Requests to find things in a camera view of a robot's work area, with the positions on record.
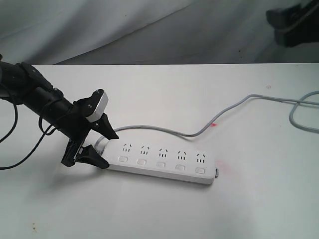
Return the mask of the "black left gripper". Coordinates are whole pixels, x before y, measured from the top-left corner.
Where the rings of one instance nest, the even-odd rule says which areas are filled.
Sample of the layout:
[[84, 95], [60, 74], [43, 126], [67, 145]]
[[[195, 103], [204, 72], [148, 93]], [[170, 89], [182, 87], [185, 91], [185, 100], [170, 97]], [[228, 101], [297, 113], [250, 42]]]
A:
[[98, 154], [93, 145], [83, 147], [83, 143], [92, 129], [108, 140], [119, 137], [105, 113], [96, 122], [87, 121], [82, 112], [86, 101], [87, 98], [83, 98], [71, 103], [61, 98], [53, 103], [53, 125], [69, 138], [61, 163], [65, 166], [84, 163], [106, 169], [109, 168], [109, 163]]

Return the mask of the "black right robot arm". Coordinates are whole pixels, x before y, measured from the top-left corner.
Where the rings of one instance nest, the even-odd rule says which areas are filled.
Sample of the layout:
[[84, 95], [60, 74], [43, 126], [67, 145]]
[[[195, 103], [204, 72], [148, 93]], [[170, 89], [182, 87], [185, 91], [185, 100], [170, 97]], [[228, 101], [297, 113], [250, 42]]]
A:
[[319, 41], [319, 2], [312, 0], [288, 8], [266, 11], [266, 20], [274, 30], [277, 45], [289, 48]]

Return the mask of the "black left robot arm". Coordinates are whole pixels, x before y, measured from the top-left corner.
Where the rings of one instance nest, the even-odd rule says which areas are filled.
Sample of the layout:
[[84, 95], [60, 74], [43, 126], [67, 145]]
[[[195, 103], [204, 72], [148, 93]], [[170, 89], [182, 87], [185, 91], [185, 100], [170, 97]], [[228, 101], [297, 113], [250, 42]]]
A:
[[83, 146], [91, 130], [107, 139], [118, 138], [104, 112], [108, 97], [103, 89], [97, 89], [90, 97], [71, 103], [32, 65], [1, 62], [0, 98], [14, 107], [25, 105], [32, 110], [39, 116], [39, 127], [43, 120], [47, 121], [50, 126], [42, 132], [43, 136], [58, 130], [68, 137], [69, 142], [61, 160], [63, 165], [71, 167], [79, 162], [100, 169], [109, 167], [107, 160], [92, 145]]

